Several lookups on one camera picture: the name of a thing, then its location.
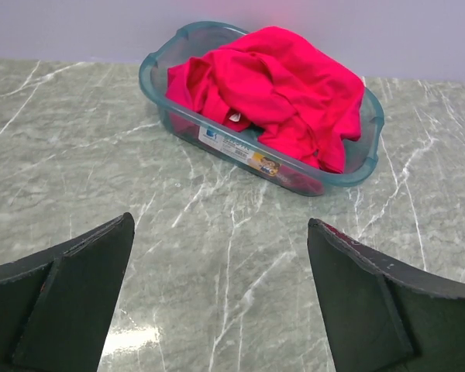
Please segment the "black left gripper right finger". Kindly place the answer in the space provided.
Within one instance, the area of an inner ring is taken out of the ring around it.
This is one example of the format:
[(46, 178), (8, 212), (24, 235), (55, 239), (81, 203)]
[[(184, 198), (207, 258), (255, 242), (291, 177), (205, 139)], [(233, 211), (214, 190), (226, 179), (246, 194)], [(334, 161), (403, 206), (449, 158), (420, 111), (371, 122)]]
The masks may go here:
[(308, 222), (308, 255), (337, 371), (465, 371), (465, 284)]

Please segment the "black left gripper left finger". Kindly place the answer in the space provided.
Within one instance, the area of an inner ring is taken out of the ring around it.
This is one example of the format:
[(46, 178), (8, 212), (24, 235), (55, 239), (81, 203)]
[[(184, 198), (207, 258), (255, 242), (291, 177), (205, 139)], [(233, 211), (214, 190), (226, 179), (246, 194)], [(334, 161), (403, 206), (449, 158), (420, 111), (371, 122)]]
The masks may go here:
[(0, 265), (0, 371), (96, 371), (135, 236), (128, 212)]

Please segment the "teal plastic basket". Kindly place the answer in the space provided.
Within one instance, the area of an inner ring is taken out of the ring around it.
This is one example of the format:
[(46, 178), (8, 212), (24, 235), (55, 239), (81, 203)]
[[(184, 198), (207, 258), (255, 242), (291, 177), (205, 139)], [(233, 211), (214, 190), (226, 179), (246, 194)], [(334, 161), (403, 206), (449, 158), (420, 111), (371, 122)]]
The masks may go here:
[(331, 187), (349, 188), (364, 182), (377, 166), (379, 137), (384, 127), (384, 111), (370, 90), (365, 91), (360, 105), (362, 136), (356, 142), (347, 140), (344, 143), (346, 163), (343, 174), (315, 169), (264, 146), (257, 140), (258, 129), (235, 132), (166, 98), (170, 68), (191, 57), (201, 57), (246, 34), (245, 30), (224, 22), (193, 22), (178, 29), (160, 49), (143, 60), (139, 67), (139, 86), (156, 104), (165, 129), (299, 195), (319, 196)]

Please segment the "red t shirt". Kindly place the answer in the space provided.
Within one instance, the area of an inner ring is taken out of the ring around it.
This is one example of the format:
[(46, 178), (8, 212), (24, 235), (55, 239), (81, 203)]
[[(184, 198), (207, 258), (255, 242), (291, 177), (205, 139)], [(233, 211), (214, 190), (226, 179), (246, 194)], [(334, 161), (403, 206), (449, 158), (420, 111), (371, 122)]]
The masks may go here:
[(364, 91), (351, 70), (270, 26), (170, 68), (166, 96), (231, 130), (256, 126), (259, 143), (341, 174), (344, 140), (361, 137)]

